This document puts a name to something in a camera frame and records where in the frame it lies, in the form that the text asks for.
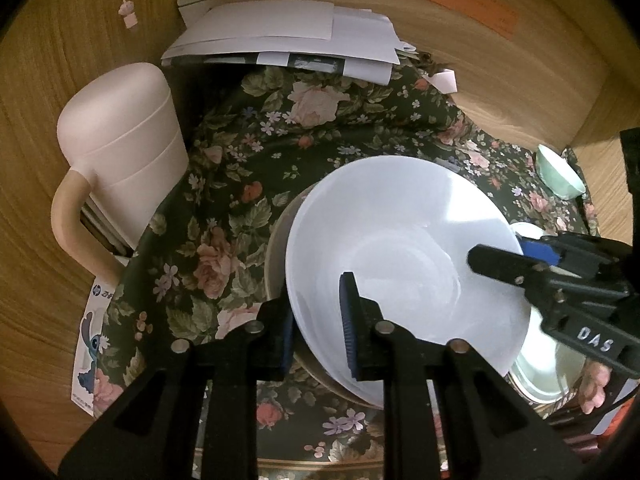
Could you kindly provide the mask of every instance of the black metal bracket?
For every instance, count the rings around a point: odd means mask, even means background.
[[[190,479],[207,381],[202,478],[256,478],[255,381],[283,380],[292,325],[283,296],[223,340],[197,347],[176,340],[158,351],[67,453],[59,478]]]
[[[622,272],[630,247],[573,233],[558,238],[554,244],[564,247],[559,267],[569,258],[574,272],[586,277],[558,274],[535,258],[484,245],[471,249],[467,261],[473,272],[523,288],[542,315],[543,332],[639,379],[640,296]]]
[[[359,296],[350,272],[340,278],[340,310],[354,378],[385,382],[385,479],[440,478],[427,380],[452,478],[565,480],[580,472],[577,456],[466,341],[416,339]]]

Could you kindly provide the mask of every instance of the mint green bowl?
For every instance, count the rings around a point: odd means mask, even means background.
[[[571,200],[587,191],[584,182],[564,158],[552,149],[538,145],[536,171],[549,189],[562,200]]]

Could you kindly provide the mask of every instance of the white bowl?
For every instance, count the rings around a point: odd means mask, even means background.
[[[461,176],[405,156],[334,171],[303,202],[287,243],[287,290],[307,345],[342,386],[383,405],[382,384],[356,382],[347,366],[338,282],[350,270],[386,319],[440,344],[464,338],[505,375],[530,308],[521,289],[471,272],[476,244],[522,254],[498,208]]]

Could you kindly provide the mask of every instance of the cartoon character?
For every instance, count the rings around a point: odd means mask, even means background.
[[[80,383],[80,386],[90,394],[94,392],[95,362],[98,358],[98,348],[100,348],[100,334],[96,334],[92,338],[89,338],[89,328],[93,317],[94,313],[88,312],[80,325],[82,341],[84,341],[84,344],[87,346],[89,356],[91,357],[91,368],[86,372],[78,374],[78,382]]]

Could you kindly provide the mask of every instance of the white plastic container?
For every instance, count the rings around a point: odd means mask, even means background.
[[[149,63],[122,66],[82,88],[60,114],[58,142],[133,248],[188,164],[171,91]]]

